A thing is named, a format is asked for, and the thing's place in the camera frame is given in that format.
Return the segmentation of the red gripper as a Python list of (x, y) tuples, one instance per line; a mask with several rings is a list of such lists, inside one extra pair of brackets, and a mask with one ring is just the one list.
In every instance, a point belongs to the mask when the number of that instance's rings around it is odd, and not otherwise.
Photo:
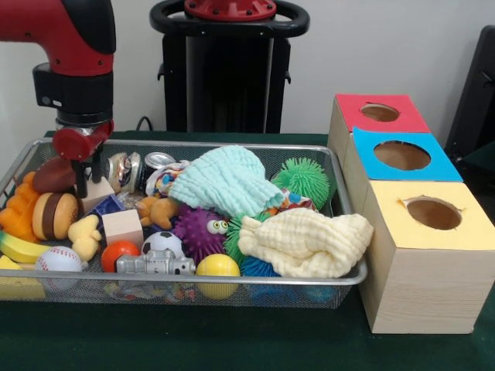
[(92, 156), (91, 179), (94, 184), (100, 183), (102, 178), (102, 144), (108, 140), (113, 130), (114, 122), (112, 120), (83, 127), (63, 123), (56, 119), (53, 148), (61, 158), (73, 160), (77, 195), (80, 199), (87, 197), (86, 169), (88, 164), (82, 161)]

